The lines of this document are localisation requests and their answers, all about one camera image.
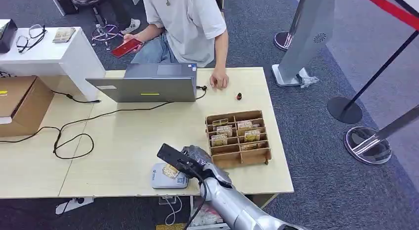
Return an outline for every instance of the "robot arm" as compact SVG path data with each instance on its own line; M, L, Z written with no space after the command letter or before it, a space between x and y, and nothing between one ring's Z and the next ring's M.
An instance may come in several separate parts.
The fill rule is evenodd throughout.
M205 183L200 186L201 196L204 196L207 188L205 201L217 211L232 230L306 230L304 227L286 223L262 211L231 185L228 176L220 175L220 170L212 163L207 163L204 170L213 171L214 177L204 179Z
M163 144L157 156L189 178L198 178L201 196L231 230L307 230L276 219L257 207L236 190L228 174L215 166L199 147L185 147L181 153Z

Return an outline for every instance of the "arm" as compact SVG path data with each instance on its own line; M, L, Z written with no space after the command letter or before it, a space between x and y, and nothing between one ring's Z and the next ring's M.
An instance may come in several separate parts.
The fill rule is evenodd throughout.
M155 37L159 36L161 33L163 33L163 31L165 31L164 27L159 28L154 24L150 24L144 30L139 32L138 34L135 34L135 35L126 34L126 35L124 35L124 41L123 41L122 44L125 44L132 39L137 39L137 40L145 43L145 42L147 42L149 40L152 40ZM134 49L133 52L136 53L136 52L138 52L139 49L141 49L141 46Z
M228 53L228 32L227 29L219 36L215 37L215 58L216 64L214 72L209 80L213 88L226 88L229 78L225 71Z
M165 31L163 27L159 28L154 24L150 24L141 32L139 32L138 34L135 34L134 37L137 40L145 43L159 36L161 33L163 33L163 31Z
M215 58L216 68L225 71L225 63L228 52L228 32L227 29L219 36L215 37Z

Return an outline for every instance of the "speaker grille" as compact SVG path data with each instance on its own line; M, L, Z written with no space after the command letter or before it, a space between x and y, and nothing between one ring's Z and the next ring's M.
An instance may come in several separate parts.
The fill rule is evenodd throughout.
M318 44L323 42L326 39L327 35L326 33L318 33L314 38L313 38L313 42Z

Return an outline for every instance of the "light wooden tabletop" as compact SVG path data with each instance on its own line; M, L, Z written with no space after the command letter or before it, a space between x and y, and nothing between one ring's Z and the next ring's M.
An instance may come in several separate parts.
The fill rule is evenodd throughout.
M63 95L55 95L41 123L61 127L89 117L93 105L79 104ZM82 133L86 123L74 124L63 132L61 142ZM44 129L20 143L0 143L0 198L57 197L71 160L61 160L52 153L58 131ZM24 137L1 138L18 140ZM73 157L80 138L58 150L63 157Z
M197 85L209 86L212 69L198 69ZM152 189L151 168L162 163L156 154L165 142L178 150L198 145L208 150L205 117L248 110L262 110L272 150L269 165L228 169L236 188L246 194L293 192L278 126L262 68L228 68L230 84L222 91L208 89L196 102L179 102L151 111L128 111L104 116L87 123L84 132L94 140L94 151L73 160L60 191L73 196L157 196L198 195L193 180L186 189ZM108 71L107 77L123 77L124 71ZM237 93L243 99L235 99ZM91 117L121 108L147 108L152 103L115 103L99 94ZM76 155L88 151L91 143L82 138Z

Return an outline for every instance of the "white sneaker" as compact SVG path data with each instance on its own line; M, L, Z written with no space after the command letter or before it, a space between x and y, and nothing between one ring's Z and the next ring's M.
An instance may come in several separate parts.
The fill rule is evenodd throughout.
M127 28L125 28L125 30L121 30L121 33L123 35L131 33L135 31L136 29L138 29L138 27L140 27L140 24L141 24L140 20L131 19L131 24Z

